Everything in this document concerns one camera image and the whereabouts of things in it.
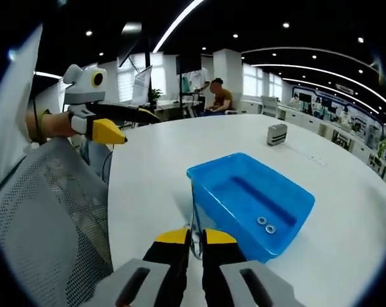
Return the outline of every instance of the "blue plastic tray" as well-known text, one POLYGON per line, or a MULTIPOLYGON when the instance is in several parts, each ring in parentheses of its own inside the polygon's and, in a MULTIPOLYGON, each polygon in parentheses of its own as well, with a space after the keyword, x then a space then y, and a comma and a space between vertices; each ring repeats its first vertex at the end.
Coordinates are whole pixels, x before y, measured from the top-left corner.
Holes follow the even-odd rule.
POLYGON ((299 185, 244 153, 189 168, 187 176, 199 229, 229 233, 248 260, 262 263, 288 247, 315 202, 299 185), (267 233, 258 217, 275 232, 267 233))

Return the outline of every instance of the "man sitting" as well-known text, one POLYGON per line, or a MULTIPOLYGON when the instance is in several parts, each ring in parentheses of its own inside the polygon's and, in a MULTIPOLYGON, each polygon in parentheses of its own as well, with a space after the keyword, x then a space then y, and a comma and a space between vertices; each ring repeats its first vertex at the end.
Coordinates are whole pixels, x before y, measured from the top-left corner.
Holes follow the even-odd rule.
POLYGON ((210 91, 215 95, 212 106, 207 107, 201 116, 223 115, 230 109, 232 96, 231 93, 222 87, 223 80, 216 78, 210 85, 210 91))

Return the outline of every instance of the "desk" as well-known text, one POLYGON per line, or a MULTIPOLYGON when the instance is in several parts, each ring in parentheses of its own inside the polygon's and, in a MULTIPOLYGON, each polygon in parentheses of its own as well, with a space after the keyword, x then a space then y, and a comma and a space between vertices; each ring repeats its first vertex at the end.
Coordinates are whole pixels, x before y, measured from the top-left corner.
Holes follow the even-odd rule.
MULTIPOLYGON (((177 109, 180 107, 179 102, 177 100, 158 100, 157 107, 155 110, 155 113, 161 112, 161 111, 167 111, 171 109, 177 109)), ((192 106, 197 106, 200 104, 200 101, 186 101, 183 102, 183 106, 187 107, 187 111, 189 112, 190 117, 195 117, 194 112, 192 110, 192 106)))
MULTIPOLYGON (((141 258, 160 233, 190 222, 186 170, 244 152, 311 192, 315 206, 287 250, 267 266, 306 306, 351 306, 386 253, 386 184, 370 168, 317 134, 288 124, 288 138, 266 145, 264 115, 191 118, 129 130, 115 146, 109 182, 114 269, 141 258)), ((201 264, 190 257, 182 306, 202 307, 201 264)))

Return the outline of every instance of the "white robot head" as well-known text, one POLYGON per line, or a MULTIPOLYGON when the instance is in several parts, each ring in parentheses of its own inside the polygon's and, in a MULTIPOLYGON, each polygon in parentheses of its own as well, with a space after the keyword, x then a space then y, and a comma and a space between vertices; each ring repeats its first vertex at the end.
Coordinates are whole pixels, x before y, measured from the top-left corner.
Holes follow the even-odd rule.
POLYGON ((88 67, 83 70, 72 64, 66 70, 63 82, 71 84, 65 89, 65 104, 85 104, 105 99, 107 74, 102 68, 88 67))

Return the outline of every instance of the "robot eye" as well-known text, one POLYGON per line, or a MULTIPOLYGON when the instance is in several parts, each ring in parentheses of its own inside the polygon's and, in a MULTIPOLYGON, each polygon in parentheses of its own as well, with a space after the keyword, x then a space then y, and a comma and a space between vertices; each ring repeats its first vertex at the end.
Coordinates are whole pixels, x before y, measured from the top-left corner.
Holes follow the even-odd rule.
POLYGON ((102 73, 97 72, 93 78, 92 78, 92 85, 94 87, 100 86, 102 84, 102 81, 104 80, 104 75, 102 73))

